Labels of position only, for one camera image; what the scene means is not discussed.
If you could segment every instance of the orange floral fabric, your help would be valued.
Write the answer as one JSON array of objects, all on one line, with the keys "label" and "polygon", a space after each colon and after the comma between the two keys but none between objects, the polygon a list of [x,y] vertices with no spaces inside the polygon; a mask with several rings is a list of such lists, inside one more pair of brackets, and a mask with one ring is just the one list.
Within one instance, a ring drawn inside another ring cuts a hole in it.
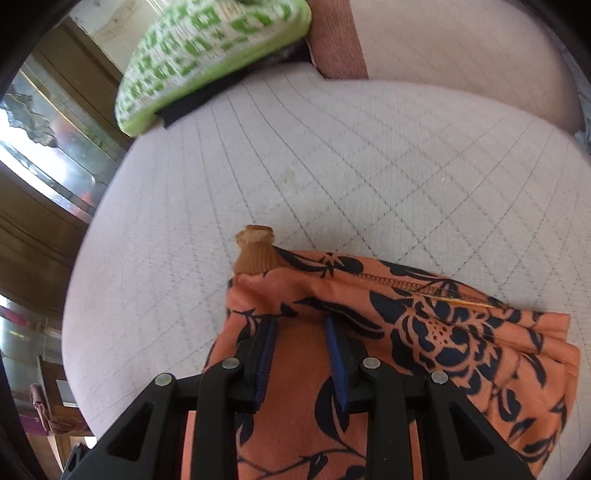
[{"label": "orange floral fabric", "polygon": [[579,351],[566,343],[568,315],[512,309],[386,261],[276,252],[285,266],[230,281],[228,317],[208,359],[232,356],[265,316],[277,320],[266,399],[256,415],[236,416],[241,480],[364,478],[367,418],[335,400],[329,314],[403,374],[444,370],[539,473],[576,395]]}]

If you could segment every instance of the silver screw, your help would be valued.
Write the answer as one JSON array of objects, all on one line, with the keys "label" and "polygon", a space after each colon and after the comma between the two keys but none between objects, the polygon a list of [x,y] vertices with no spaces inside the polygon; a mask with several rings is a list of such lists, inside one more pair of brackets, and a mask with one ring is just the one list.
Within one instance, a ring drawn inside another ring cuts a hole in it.
[{"label": "silver screw", "polygon": [[365,368],[369,368],[370,370],[375,370],[381,364],[382,362],[380,362],[379,359],[375,358],[374,356],[369,356],[363,359],[363,366]]},{"label": "silver screw", "polygon": [[238,367],[238,365],[240,365],[240,360],[233,356],[229,356],[222,362],[222,367],[224,367],[227,370],[234,370]]},{"label": "silver screw", "polygon": [[154,380],[154,383],[159,387],[166,387],[170,382],[172,382],[173,376],[171,374],[160,374]]},{"label": "silver screw", "polygon": [[445,373],[444,371],[436,370],[431,374],[431,380],[433,380],[433,383],[437,385],[443,385],[447,383],[449,377],[447,376],[447,373]]}]

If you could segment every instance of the beige cushion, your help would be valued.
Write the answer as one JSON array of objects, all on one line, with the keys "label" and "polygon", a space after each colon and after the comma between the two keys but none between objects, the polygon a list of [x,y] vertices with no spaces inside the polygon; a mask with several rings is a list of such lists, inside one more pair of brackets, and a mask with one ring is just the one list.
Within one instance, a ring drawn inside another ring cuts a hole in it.
[{"label": "beige cushion", "polygon": [[583,127],[573,78],[529,13],[504,0],[310,0],[310,47],[329,78],[429,83]]},{"label": "beige cushion", "polygon": [[70,283],[70,386],[100,436],[158,373],[198,373],[234,235],[269,225],[284,248],[397,261],[570,313],[581,400],[540,476],[564,480],[591,440],[590,184],[570,135],[503,103],[267,70],[134,142]]}]

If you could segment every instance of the brown tassel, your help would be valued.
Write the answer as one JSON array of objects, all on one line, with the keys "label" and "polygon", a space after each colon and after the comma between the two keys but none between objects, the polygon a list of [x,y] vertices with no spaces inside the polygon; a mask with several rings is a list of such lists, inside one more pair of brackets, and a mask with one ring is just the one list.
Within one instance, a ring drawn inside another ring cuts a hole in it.
[{"label": "brown tassel", "polygon": [[273,229],[262,225],[247,225],[237,234],[236,243],[240,254],[234,263],[234,273],[258,275],[283,265],[281,257],[275,251]]}]

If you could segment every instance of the green and white pillow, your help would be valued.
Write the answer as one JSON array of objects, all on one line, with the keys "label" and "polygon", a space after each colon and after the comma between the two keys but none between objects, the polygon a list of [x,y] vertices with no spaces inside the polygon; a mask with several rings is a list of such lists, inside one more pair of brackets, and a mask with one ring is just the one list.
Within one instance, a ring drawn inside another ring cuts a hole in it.
[{"label": "green and white pillow", "polygon": [[120,129],[144,132],[175,100],[304,37],[306,0],[184,0],[135,49],[115,103]]}]

